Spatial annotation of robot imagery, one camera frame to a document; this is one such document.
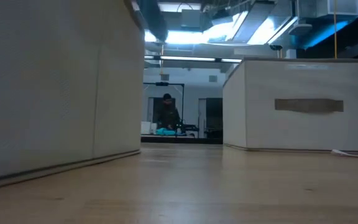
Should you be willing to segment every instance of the doorway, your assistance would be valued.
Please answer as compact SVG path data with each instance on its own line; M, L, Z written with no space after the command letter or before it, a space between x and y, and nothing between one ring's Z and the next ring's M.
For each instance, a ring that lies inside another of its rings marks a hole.
M198 100L199 138L223 138L223 101L222 98Z

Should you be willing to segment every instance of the yellow cable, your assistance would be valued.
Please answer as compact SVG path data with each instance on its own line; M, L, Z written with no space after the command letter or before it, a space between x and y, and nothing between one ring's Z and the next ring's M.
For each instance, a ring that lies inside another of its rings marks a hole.
M336 7L337 7L337 0L334 0L334 27L335 27L335 33L334 33L334 49L335 49L335 59L338 58L338 42L337 42L337 35L336 35Z

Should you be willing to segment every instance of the ceiling pipe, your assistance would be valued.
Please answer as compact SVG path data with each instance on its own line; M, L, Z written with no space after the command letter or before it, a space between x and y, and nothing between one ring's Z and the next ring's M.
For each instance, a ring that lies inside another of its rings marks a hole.
M158 40L165 42L168 37L167 22L158 6L158 1L136 0L136 3L139 6L139 11L143 15L150 32L158 38Z

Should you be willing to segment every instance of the wooden floor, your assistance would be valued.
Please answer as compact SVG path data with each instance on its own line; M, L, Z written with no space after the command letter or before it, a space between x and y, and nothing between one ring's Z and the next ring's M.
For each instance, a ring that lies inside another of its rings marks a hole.
M147 144L0 188L0 223L358 223L358 159Z

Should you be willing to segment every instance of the white wall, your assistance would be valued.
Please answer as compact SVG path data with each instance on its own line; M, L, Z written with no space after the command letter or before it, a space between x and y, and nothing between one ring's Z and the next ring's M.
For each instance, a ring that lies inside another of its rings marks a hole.
M230 65L229 69L227 70L227 72L226 72L226 74L225 74L225 75L226 75L226 79L229 78L230 74L234 71L234 69L237 68L237 66L239 66L238 63L234 63L234 64Z
M123 1L0 1L0 176L139 149L142 39Z
M183 119L186 124L198 125L198 100L205 98L222 98L222 87L225 74L219 69L193 68L190 71L182 68L164 68L164 73L170 74L169 83L185 84L185 100ZM144 71L144 82L160 82L160 69L149 68ZM209 75L217 75L217 83L209 83ZM150 97L162 97L169 93L176 99L177 108L181 115L181 93L173 86L144 85L142 102L142 120L147 120L147 104Z
M223 88L223 142L247 147L246 83L244 63L238 65Z

